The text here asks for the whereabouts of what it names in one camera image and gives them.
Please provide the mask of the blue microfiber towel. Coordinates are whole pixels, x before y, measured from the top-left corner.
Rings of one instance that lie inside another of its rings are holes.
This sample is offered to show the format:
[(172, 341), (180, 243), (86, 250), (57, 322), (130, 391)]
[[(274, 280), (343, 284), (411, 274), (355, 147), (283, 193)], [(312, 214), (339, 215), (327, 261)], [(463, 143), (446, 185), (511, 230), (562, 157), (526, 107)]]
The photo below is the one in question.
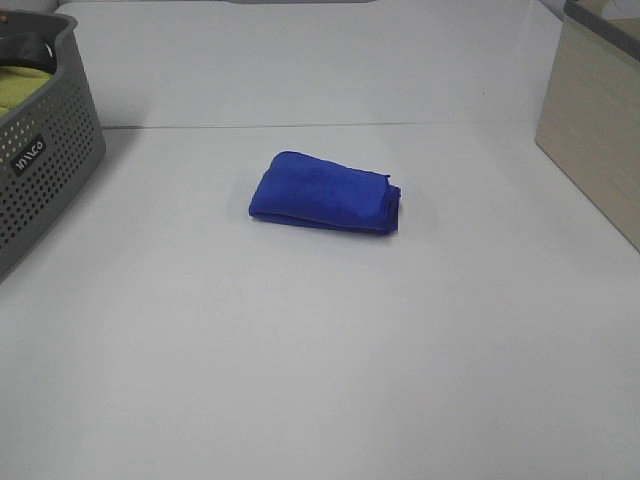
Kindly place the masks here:
[(248, 213), (286, 225), (391, 234), (400, 197), (387, 175), (283, 151), (263, 174)]

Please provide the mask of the grey perforated laundry basket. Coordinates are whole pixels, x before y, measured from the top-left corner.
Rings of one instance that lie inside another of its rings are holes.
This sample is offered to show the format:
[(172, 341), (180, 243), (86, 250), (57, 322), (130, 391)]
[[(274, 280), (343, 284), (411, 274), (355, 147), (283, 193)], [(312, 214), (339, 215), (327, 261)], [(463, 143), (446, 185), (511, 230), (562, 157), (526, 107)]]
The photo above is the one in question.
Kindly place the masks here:
[(1, 36), (36, 33), (50, 47), (50, 80), (1, 118), (1, 273), (54, 225), (105, 156), (105, 140), (67, 15), (9, 10)]

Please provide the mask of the beige storage bin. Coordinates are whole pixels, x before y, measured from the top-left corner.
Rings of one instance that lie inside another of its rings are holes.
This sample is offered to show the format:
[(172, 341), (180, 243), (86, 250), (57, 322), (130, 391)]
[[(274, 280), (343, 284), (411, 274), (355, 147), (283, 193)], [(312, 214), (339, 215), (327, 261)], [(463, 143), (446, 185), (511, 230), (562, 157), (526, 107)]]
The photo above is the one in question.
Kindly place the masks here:
[(639, 245), (639, 4), (568, 1), (536, 144)]

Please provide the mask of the black towel in basket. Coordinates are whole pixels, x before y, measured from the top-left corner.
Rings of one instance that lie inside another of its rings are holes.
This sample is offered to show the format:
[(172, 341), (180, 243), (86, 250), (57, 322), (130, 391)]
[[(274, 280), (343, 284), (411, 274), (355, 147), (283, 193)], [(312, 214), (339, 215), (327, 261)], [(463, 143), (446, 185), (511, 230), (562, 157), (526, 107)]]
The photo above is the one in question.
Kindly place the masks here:
[(36, 32), (1, 38), (1, 65), (26, 67), (54, 73), (57, 62), (52, 48)]

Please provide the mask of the yellow-green towel in basket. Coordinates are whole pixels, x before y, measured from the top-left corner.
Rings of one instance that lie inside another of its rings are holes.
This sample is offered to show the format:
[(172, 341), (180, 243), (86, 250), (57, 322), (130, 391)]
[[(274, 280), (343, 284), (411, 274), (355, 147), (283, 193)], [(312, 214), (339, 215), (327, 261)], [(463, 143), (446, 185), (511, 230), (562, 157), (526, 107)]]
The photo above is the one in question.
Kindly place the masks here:
[(2, 66), (0, 77), (0, 116), (17, 108), (25, 99), (45, 85), (52, 74), (28, 67)]

